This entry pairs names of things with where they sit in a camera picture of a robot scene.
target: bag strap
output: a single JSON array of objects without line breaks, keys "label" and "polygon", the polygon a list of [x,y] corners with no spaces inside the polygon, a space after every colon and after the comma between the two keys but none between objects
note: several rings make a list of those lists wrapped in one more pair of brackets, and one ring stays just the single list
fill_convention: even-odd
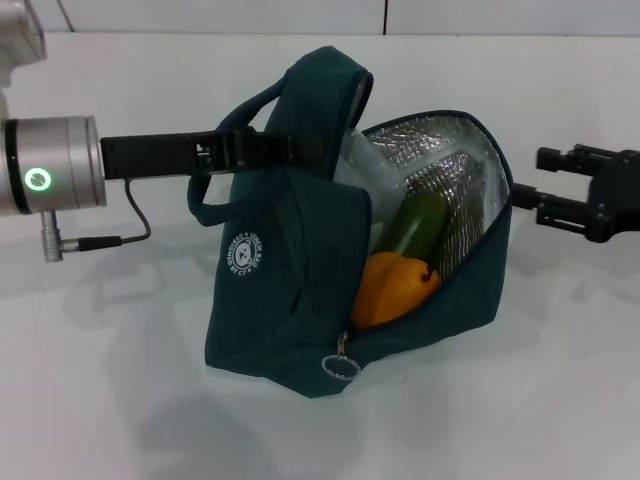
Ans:
[{"label": "bag strap", "polygon": [[[218,129],[232,130],[248,126],[265,105],[271,103],[282,94],[284,84],[285,78],[282,78],[262,93],[244,102],[222,120]],[[269,175],[271,170],[267,169],[265,173]],[[266,204],[269,198],[272,198],[275,191],[280,190],[280,182],[264,182],[263,180],[264,176],[259,180],[255,188],[240,200],[219,205],[209,205],[204,203],[204,197],[207,194],[211,176],[194,175],[189,180],[189,188],[187,190],[189,211],[205,227],[219,225],[232,218],[255,213]]]}]

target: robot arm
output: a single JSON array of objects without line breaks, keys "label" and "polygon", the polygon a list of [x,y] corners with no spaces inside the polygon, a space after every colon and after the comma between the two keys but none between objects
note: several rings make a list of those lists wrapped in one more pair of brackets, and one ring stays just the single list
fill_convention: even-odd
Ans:
[{"label": "robot arm", "polygon": [[537,209],[538,224],[578,233],[596,243],[607,242],[620,232],[640,231],[640,152],[576,145],[562,155],[558,150],[541,148],[536,168],[592,177],[586,202],[514,185],[514,206]]},{"label": "robot arm", "polygon": [[[44,34],[29,0],[0,0],[0,86],[15,67],[46,57]],[[239,130],[113,137],[100,141],[94,117],[10,119],[0,114],[0,216],[39,213],[47,262],[63,253],[120,246],[150,236],[130,181],[167,175],[235,173],[324,157],[323,138]],[[105,180],[125,180],[125,193],[145,234],[63,240],[56,212],[106,206]]]}]

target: white table surface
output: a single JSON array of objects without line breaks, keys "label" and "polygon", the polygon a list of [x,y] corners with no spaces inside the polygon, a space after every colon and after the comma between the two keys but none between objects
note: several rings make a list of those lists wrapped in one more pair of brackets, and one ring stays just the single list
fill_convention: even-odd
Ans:
[{"label": "white table surface", "polygon": [[[6,91],[15,117],[94,114],[101,136],[206,130],[332,44],[369,68],[361,127],[439,108],[496,136],[521,183],[540,146],[640,147],[640,39],[49,35]],[[268,112],[256,122],[261,127]],[[144,243],[45,265],[39,218],[0,219],[0,478],[622,480],[640,472],[640,235],[595,245],[514,211],[495,322],[373,364],[307,400],[204,363],[219,228],[186,179],[134,183]],[[213,201],[230,178],[217,177]],[[60,215],[67,237],[140,226]]]}]

